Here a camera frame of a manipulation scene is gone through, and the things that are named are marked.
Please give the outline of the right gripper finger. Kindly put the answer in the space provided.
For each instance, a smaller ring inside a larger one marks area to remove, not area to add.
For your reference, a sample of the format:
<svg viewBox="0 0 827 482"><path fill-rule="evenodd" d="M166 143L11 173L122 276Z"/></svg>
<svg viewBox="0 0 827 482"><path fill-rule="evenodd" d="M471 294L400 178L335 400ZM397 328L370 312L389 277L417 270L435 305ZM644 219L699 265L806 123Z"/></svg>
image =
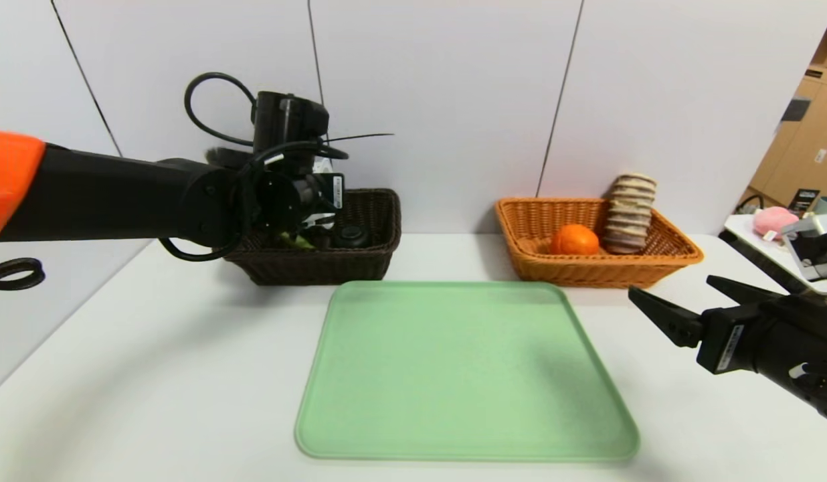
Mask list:
<svg viewBox="0 0 827 482"><path fill-rule="evenodd" d="M751 286L722 276L709 275L705 280L717 292L722 293L738 305L759 304L783 298L783 294Z"/></svg>
<svg viewBox="0 0 827 482"><path fill-rule="evenodd" d="M699 314L635 286L628 288L628 298L677 347L698 347L704 333Z"/></svg>

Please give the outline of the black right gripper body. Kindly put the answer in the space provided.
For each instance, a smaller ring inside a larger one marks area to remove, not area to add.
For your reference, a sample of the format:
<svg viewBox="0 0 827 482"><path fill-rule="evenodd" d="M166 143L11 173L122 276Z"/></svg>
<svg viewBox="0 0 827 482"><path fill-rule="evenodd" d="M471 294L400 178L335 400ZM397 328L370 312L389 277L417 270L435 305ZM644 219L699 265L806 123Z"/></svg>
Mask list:
<svg viewBox="0 0 827 482"><path fill-rule="evenodd" d="M798 295L707 309L697 363L713 374L747 370L827 419L827 304Z"/></svg>

